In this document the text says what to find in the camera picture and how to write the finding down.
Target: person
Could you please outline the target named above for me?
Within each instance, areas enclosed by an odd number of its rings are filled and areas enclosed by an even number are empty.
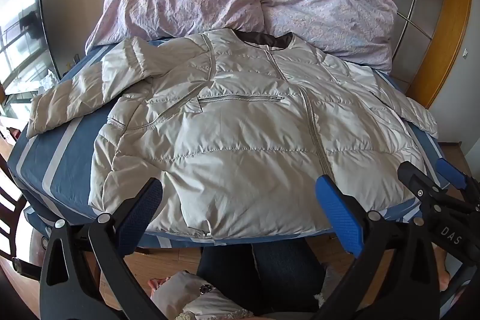
[[[325,268],[297,238],[203,247],[196,275],[181,271],[149,285],[169,320],[303,320],[318,311],[324,279]]]

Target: dark collar lining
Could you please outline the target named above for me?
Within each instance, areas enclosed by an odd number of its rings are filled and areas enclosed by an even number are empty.
[[[287,34],[284,34],[283,36],[275,37],[266,33],[257,33],[257,32],[246,33],[244,31],[237,31],[235,29],[232,29],[232,31],[244,43],[268,45],[270,47],[282,48],[282,49],[287,48],[293,39],[293,33],[287,33]]]

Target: person's leg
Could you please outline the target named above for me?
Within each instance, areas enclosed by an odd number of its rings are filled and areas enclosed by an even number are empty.
[[[236,304],[260,315],[265,298],[250,244],[204,247],[197,275]]]
[[[316,312],[325,269],[305,239],[253,244],[263,294],[273,312]]]

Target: person's hand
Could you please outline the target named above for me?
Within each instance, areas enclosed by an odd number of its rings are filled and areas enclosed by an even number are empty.
[[[152,288],[152,293],[150,293],[150,297],[152,297],[153,293],[155,293],[155,290],[157,290],[161,285],[163,285],[169,279],[170,277],[161,278],[161,279],[153,278],[150,281],[148,281],[148,286]]]

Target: jacket zipper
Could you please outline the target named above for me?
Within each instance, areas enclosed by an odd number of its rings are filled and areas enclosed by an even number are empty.
[[[248,102],[279,102],[283,97],[279,95],[240,95],[240,94],[228,94],[219,95],[218,97],[199,98],[199,103],[218,102],[220,100],[246,100]]]
[[[280,68],[277,65],[277,62],[275,62],[274,57],[272,54],[268,51],[265,51],[268,60],[272,67],[274,68],[275,72],[277,75],[280,77],[282,80],[287,80],[285,75],[283,75],[282,71],[280,71]],[[305,106],[305,110],[307,111],[307,117],[308,117],[308,130],[310,132],[311,139],[313,140],[313,145],[315,146],[315,150],[317,151],[318,158],[320,160],[320,166],[323,170],[324,174],[328,174],[332,180],[335,180],[335,177],[332,172],[332,167],[330,166],[330,163],[328,162],[326,155],[325,155],[325,150],[323,149],[321,141],[318,139],[317,136],[317,130],[315,126],[315,121],[314,121],[314,111],[311,107],[311,102],[310,99],[308,98],[307,91],[303,87],[298,87],[300,89],[302,98],[303,98],[303,104]]]

